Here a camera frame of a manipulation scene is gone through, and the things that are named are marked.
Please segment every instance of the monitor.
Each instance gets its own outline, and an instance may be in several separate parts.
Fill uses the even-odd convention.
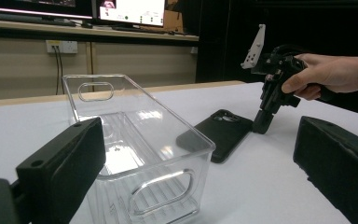
[[[110,24],[164,25],[166,0],[95,0],[97,21]]]
[[[91,0],[0,0],[0,14],[44,20],[92,20]]]

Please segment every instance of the desk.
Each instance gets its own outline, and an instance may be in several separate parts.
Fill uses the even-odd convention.
[[[190,47],[196,47],[199,41],[194,35],[158,35],[11,21],[0,21],[0,37]]]
[[[254,119],[262,83],[146,90],[195,125],[221,108]],[[6,102],[8,105],[0,101],[0,177],[14,181],[16,165],[69,125],[68,103],[52,98]],[[266,134],[250,133],[225,163],[211,163],[200,212],[185,223],[350,223],[293,162],[301,116],[328,120],[358,135],[358,114],[351,111],[305,100],[298,108],[283,106]],[[90,223],[86,203],[72,223]]]

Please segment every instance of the wall socket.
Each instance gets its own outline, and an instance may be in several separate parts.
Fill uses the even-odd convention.
[[[63,41],[63,40],[46,40],[48,53],[55,53],[53,47],[56,48],[57,53],[77,53],[77,41]]]

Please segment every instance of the computer screen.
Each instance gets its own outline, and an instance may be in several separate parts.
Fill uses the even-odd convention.
[[[0,14],[91,20],[92,2],[91,0],[0,0]]]
[[[96,0],[97,19],[162,27],[165,2],[166,0]]]

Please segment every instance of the transparent storage container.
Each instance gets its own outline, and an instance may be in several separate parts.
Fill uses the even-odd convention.
[[[200,210],[214,143],[124,75],[64,76],[74,122],[100,117],[95,224],[174,223]]]

